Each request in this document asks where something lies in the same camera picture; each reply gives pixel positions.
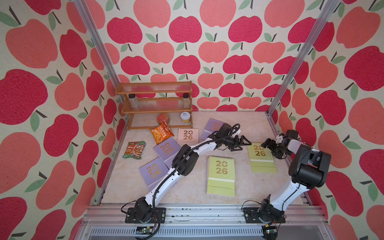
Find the yellow-green calendar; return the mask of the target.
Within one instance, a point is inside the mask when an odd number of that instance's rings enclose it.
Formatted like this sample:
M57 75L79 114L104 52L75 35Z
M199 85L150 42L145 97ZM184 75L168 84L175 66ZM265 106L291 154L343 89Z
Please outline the yellow-green calendar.
M208 159L207 194L235 197L235 160L210 156Z
M253 173L277 173L277 168L271 150L262 147L261 142L253 142L250 146L248 146L248 153Z

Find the purple calendar back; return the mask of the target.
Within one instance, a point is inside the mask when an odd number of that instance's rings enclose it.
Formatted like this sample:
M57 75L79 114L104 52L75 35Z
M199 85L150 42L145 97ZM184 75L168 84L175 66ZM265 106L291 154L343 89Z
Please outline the purple calendar back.
M209 135L211 135L215 131L219 131L224 122L210 118L206 127L203 130L203 133L200 136L201 140L206 140Z

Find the yellow-green calendar back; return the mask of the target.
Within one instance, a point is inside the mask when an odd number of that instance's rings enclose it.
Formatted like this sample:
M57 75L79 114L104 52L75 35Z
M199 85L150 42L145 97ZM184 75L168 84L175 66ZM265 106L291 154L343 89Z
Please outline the yellow-green calendar back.
M235 197L235 160L210 156L208 159L207 194Z

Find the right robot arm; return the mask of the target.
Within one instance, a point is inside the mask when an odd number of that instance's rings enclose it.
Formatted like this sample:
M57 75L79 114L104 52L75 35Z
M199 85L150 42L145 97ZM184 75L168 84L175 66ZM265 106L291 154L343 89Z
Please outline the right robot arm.
M280 160L295 155L289 167L291 181L277 196L263 199L258 210L260 221L268 224L282 219L288 206L301 194L325 184L332 156L300 141L295 130L288 130L275 140L267 139L261 147L271 150Z

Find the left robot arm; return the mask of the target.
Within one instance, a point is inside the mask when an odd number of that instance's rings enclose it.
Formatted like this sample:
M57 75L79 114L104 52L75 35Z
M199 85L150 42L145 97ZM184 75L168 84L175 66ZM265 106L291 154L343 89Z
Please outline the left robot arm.
M243 135L240 135L240 124L230 126L224 123L218 131L210 134L202 143L189 146L183 145L172 162L172 167L153 190L135 202L134 210L137 219L147 222L155 213L157 205L163 196L182 177L187 176L194 169L198 158L207 152L214 151L225 145L230 151L241 151L243 146L252 143Z

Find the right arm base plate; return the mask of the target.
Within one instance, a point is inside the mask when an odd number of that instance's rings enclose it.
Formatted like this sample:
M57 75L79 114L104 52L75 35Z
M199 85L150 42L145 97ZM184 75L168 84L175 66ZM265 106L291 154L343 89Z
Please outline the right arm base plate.
M285 212L275 208L243 208L247 224L285 223Z

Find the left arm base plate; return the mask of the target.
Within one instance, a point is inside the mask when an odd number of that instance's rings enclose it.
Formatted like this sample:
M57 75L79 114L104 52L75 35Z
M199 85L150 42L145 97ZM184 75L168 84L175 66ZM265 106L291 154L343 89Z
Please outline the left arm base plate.
M144 214L143 218L136 211L135 208L128 208L128 213L126 214L125 223L126 224L154 224L156 221L161 224L165 223L166 208L156 208L157 217L153 214L153 210L149 210Z

